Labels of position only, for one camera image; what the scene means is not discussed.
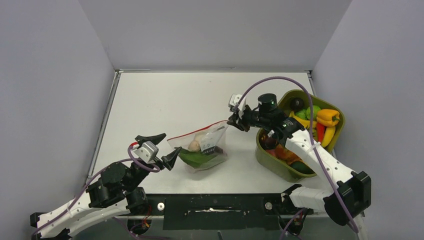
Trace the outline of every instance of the red pepper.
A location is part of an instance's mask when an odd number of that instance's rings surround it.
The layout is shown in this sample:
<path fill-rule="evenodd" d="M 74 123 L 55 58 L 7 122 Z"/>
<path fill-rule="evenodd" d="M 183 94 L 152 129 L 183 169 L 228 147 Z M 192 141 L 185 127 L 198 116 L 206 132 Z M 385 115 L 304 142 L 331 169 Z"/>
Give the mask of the red pepper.
<path fill-rule="evenodd" d="M 318 122 L 316 124 L 316 134 L 318 135 L 318 142 L 320 143 L 323 142 L 325 132 L 326 132 L 326 127 Z"/>

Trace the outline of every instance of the white wall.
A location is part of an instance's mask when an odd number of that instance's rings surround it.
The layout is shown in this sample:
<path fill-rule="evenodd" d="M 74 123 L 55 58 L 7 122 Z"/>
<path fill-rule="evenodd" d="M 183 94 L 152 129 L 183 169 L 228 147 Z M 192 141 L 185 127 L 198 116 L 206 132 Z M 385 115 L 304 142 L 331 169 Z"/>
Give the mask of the white wall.
<path fill-rule="evenodd" d="M 372 179 L 370 239 L 421 239 L 424 1 L 353 0 L 312 72 L 346 115 L 337 157 Z"/>
<path fill-rule="evenodd" d="M 311 70 L 351 0 L 79 0 L 115 69 Z"/>
<path fill-rule="evenodd" d="M 0 1 L 1 239 L 82 186 L 113 76 L 78 1 Z"/>

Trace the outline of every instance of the white table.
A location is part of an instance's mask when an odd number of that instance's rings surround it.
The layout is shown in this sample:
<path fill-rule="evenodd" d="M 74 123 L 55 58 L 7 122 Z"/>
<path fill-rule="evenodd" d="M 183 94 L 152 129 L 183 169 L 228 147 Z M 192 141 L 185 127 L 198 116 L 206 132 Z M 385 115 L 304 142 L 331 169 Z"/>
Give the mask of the white table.
<path fill-rule="evenodd" d="M 226 120 L 231 115 L 227 104 L 232 94 L 242 94 L 253 83 L 271 76 L 293 78 L 312 94 L 306 72 L 121 73 L 107 125 L 100 136 L 98 154 L 94 156 L 94 173 L 112 162 L 128 158 L 127 147 L 137 135 L 166 133 L 168 139 Z M 274 93 L 280 99 L 293 89 L 299 88 L 288 81 L 268 81 L 247 95 L 247 103 L 255 107 L 261 94 Z M 230 126 L 226 132 L 228 161 L 189 173 L 185 163 L 178 160 L 172 171 L 151 173 L 140 186 L 149 194 L 281 193 L 293 183 L 256 161 L 256 134 L 254 128 L 241 132 Z M 158 145 L 158 156 L 172 151 L 166 139 Z M 305 179 L 302 184 L 323 188 L 317 177 Z"/>

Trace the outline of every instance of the ziplock bag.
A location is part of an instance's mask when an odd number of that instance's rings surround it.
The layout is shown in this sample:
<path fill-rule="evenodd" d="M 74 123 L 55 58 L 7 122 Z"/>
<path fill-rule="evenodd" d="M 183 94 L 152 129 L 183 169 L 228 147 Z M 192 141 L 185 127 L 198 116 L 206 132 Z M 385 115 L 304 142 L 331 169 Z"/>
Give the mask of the ziplock bag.
<path fill-rule="evenodd" d="M 182 147 L 179 158 L 190 173 L 209 169 L 228 159 L 225 132 L 227 121 L 219 121 L 202 129 L 167 140 L 172 148 Z"/>

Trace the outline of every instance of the yellow pepper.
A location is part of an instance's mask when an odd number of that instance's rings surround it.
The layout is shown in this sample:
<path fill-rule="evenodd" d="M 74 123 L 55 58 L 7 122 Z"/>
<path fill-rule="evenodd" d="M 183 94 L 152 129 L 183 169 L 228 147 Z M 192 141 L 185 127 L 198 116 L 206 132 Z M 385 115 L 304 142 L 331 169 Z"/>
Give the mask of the yellow pepper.
<path fill-rule="evenodd" d="M 296 116 L 294 111 L 291 111 L 288 116 L 296 119 L 296 121 L 298 121 L 300 124 L 302 124 L 305 129 L 308 129 L 310 124 L 311 124 L 311 122 L 309 120 L 303 120 L 302 118 Z M 317 126 L 317 121 L 313 121 L 312 122 L 312 129 L 315 129 L 316 126 Z"/>
<path fill-rule="evenodd" d="M 321 142 L 321 146 L 323 148 L 327 147 L 330 144 L 331 140 L 334 137 L 335 132 L 336 132 L 335 126 L 330 126 L 325 129 L 324 138 L 322 139 L 322 142 Z"/>
<path fill-rule="evenodd" d="M 333 109 L 322 109 L 316 113 L 316 121 L 326 127 L 334 127 L 339 123 L 340 112 Z"/>

